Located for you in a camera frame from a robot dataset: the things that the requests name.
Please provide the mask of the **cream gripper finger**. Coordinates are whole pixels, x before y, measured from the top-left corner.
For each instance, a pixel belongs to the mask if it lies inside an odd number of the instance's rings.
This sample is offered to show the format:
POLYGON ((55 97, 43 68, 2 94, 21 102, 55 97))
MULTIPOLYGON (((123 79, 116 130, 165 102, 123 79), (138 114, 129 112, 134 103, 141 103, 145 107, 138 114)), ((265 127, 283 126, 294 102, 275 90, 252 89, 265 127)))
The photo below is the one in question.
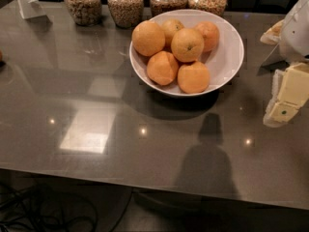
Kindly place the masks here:
POLYGON ((294 62, 284 71, 276 70, 271 94, 263 122, 279 128, 288 124, 309 100, 309 65, 294 62))
POLYGON ((260 42, 268 45, 276 45, 280 41, 283 20, 276 22, 261 36, 260 42))

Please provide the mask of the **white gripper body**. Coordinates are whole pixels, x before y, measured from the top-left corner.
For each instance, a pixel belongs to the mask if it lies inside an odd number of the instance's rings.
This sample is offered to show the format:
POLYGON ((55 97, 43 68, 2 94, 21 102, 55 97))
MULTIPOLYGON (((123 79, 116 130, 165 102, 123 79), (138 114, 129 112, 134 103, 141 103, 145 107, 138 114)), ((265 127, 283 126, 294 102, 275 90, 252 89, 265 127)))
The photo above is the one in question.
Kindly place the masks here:
POLYGON ((287 62, 309 61, 309 0, 298 0, 285 16, 279 50, 287 62))

